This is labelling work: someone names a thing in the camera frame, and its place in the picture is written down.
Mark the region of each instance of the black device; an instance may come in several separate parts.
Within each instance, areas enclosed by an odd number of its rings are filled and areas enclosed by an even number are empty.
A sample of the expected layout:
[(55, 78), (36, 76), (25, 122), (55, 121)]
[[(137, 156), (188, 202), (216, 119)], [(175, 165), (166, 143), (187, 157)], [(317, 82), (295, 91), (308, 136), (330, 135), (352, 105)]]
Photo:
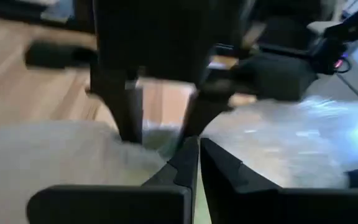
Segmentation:
[(358, 222), (358, 189), (281, 188), (196, 137), (143, 186), (53, 186), (30, 199), (27, 218), (30, 224), (193, 223), (199, 154), (214, 224)]

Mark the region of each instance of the black plastic part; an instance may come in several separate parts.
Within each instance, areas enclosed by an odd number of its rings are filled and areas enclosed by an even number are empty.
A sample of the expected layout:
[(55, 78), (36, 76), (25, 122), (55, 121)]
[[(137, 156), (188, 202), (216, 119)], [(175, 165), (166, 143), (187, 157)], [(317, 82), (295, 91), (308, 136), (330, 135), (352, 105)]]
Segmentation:
[(216, 1), (216, 16), (213, 21), (219, 43), (242, 45), (242, 38), (249, 29), (250, 15), (253, 13), (257, 0)]
[(89, 93), (99, 96), (109, 108), (123, 141), (142, 143), (143, 89), (126, 88), (129, 78), (136, 79), (137, 70), (101, 72), (97, 63), (91, 65)]
[(240, 47), (235, 47), (233, 45), (216, 44), (215, 54), (243, 59), (249, 57), (249, 49), (244, 50)]
[(234, 80), (257, 90), (257, 95), (282, 101), (299, 101), (318, 78), (309, 61), (260, 53), (232, 68)]
[(193, 223), (198, 138), (141, 187), (60, 185), (42, 190), (27, 205), (30, 224)]
[(199, 85), (221, 36), (239, 44), (252, 1), (95, 0), (101, 67), (144, 66), (147, 76)]
[(321, 39), (310, 51), (310, 64), (316, 73), (334, 75), (337, 72), (334, 65), (346, 50), (347, 45), (338, 39)]
[(341, 24), (328, 27), (323, 36), (329, 39), (336, 39), (339, 42), (358, 40), (358, 11), (345, 19)]
[(257, 41), (257, 44), (259, 47), (274, 46), (293, 51), (308, 50), (310, 43), (317, 38), (316, 34), (306, 27), (310, 22), (314, 22), (314, 20), (305, 22), (284, 14), (282, 16), (269, 16), (265, 21), (265, 30)]
[(190, 208), (186, 187), (61, 185), (34, 195), (27, 218), (30, 224), (189, 224)]
[(143, 186), (177, 185), (186, 187), (192, 195), (191, 222), (189, 223), (193, 223), (196, 206), (199, 153), (200, 141), (198, 137), (186, 139), (183, 147), (168, 161), (167, 165), (143, 184)]
[(265, 53), (278, 54), (287, 57), (295, 57), (305, 60), (309, 60), (311, 58), (309, 54), (309, 49), (306, 50), (291, 49), (288, 47), (270, 45), (270, 44), (260, 44), (259, 49)]
[(358, 222), (358, 189), (283, 189), (209, 139), (201, 139), (200, 151), (213, 224)]
[(75, 19), (94, 27), (93, 0), (72, 0)]
[(25, 53), (28, 67), (65, 69), (68, 67), (89, 67), (97, 60), (92, 49), (78, 45), (58, 44), (47, 40), (32, 42)]
[[(213, 224), (235, 223), (257, 216), (260, 221), (272, 215), (272, 209), (269, 208), (274, 207), (274, 196), (279, 189), (277, 185), (246, 167), (242, 161), (209, 139), (201, 139), (200, 158)], [(248, 201), (244, 200), (242, 194), (247, 194)]]
[(187, 104), (178, 146), (180, 147), (188, 137), (201, 135), (215, 117), (224, 111), (231, 110), (228, 102), (233, 94), (234, 92), (194, 92)]

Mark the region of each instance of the black cable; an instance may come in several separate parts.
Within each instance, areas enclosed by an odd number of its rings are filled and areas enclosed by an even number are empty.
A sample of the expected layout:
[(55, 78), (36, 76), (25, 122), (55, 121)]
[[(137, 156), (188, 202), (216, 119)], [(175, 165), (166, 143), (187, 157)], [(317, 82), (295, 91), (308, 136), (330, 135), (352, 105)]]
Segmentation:
[(354, 94), (356, 94), (356, 96), (358, 97), (358, 90), (356, 88), (353, 87), (352, 84), (350, 84), (346, 79), (345, 77), (343, 77), (340, 73), (336, 73), (335, 74), (345, 85), (347, 85), (347, 87), (349, 87), (353, 92)]
[(352, 64), (347, 58), (343, 57), (343, 58), (341, 58), (341, 60), (343, 61), (343, 63), (345, 63), (347, 65), (347, 69), (345, 69), (343, 71), (336, 70), (337, 73), (343, 74), (343, 73), (346, 73), (346, 72), (352, 70)]

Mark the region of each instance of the chair leg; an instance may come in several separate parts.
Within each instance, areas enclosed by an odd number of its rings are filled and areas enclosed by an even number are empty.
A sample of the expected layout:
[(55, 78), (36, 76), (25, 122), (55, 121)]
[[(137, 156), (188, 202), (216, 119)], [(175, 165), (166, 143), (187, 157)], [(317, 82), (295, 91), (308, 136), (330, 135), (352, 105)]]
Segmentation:
[(179, 144), (191, 136), (199, 136), (207, 125), (220, 113), (232, 110), (228, 105), (232, 93), (194, 92), (189, 99), (185, 119), (180, 131)]
[(98, 95), (109, 108), (123, 141), (142, 143), (143, 89), (126, 86), (128, 71), (104, 74), (91, 66), (90, 93)]

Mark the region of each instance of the wooden floor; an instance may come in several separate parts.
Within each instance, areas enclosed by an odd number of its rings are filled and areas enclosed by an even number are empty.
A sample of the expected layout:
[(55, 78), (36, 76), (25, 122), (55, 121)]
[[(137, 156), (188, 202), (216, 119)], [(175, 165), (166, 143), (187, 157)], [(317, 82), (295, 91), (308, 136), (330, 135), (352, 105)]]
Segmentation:
[(46, 119), (93, 119), (100, 102), (84, 92), (88, 71), (26, 69), (23, 53), (35, 38), (94, 45), (90, 35), (0, 21), (0, 126)]

